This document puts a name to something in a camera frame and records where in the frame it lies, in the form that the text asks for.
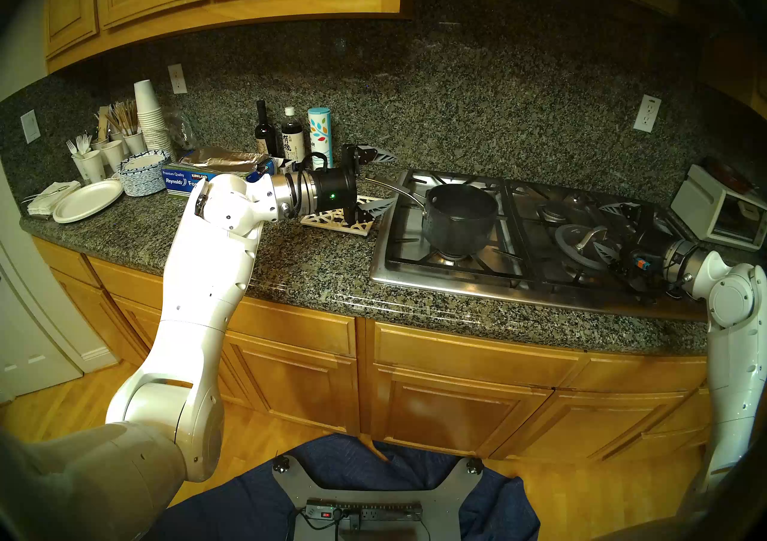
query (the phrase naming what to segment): blue cloth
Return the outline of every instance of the blue cloth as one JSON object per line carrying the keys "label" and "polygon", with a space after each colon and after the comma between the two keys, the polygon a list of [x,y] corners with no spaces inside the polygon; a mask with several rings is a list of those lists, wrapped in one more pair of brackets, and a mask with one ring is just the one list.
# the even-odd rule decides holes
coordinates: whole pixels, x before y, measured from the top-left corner
{"label": "blue cloth", "polygon": [[[434,489],[459,457],[375,443],[389,463],[358,439],[332,434],[286,454],[325,489]],[[145,539],[283,541],[293,503],[274,480],[271,461],[168,508]],[[485,468],[459,512],[464,541],[535,541],[541,526],[522,479]]]}

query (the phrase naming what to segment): pot handle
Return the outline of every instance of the pot handle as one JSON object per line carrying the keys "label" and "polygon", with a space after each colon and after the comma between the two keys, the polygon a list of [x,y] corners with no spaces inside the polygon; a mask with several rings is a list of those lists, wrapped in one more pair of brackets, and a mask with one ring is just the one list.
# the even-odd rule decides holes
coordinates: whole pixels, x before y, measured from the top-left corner
{"label": "pot handle", "polygon": [[423,200],[418,200],[418,198],[423,198],[420,196],[420,194],[416,194],[404,186],[400,186],[396,182],[393,182],[391,180],[387,180],[386,178],[362,178],[365,182],[372,182],[373,184],[377,184],[379,186],[384,186],[385,188],[390,188],[391,190],[395,192],[399,192],[400,194],[404,194],[406,197],[411,199],[415,204],[417,204],[419,207],[421,207],[421,210],[426,213],[426,205],[424,204]]}

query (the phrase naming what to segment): granite countertop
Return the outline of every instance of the granite countertop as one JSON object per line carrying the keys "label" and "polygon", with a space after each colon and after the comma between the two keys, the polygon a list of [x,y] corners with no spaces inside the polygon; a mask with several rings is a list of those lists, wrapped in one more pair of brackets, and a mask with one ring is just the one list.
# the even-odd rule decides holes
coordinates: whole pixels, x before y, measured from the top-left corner
{"label": "granite countertop", "polygon": [[[389,172],[396,175],[393,169]],[[123,195],[83,221],[62,225],[22,216],[20,225],[54,244],[162,275],[185,204],[186,199],[165,191],[141,198]],[[705,355],[706,325],[701,322],[603,315],[374,283],[368,270],[377,235],[378,222],[367,237],[306,227],[298,220],[268,224],[246,295],[504,341],[585,351]]]}

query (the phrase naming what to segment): electrical outlet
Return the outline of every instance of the electrical outlet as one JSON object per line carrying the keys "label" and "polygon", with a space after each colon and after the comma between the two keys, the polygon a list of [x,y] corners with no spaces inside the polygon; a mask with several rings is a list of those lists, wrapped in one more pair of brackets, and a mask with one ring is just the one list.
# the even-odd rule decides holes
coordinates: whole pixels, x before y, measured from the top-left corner
{"label": "electrical outlet", "polygon": [[22,116],[22,128],[24,129],[27,144],[40,136],[40,128],[37,127],[37,118],[34,115],[34,110],[30,110]]}
{"label": "electrical outlet", "polygon": [[173,93],[186,93],[186,81],[184,81],[184,71],[181,70],[181,64],[171,64],[168,66],[170,73],[170,84],[173,85]]}
{"label": "electrical outlet", "polygon": [[637,114],[637,121],[634,122],[634,128],[645,132],[652,132],[655,117],[658,116],[658,108],[660,108],[660,99],[642,96],[642,105],[639,106],[639,113]]}

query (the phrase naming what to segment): chopsticks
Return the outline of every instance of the chopsticks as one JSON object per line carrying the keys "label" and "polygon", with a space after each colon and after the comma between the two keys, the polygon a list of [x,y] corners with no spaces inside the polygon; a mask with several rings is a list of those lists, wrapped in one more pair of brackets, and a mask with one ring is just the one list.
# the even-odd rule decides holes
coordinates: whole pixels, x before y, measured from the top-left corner
{"label": "chopsticks", "polygon": [[107,109],[107,120],[126,137],[135,135],[139,128],[139,118],[136,111],[136,100],[115,102]]}

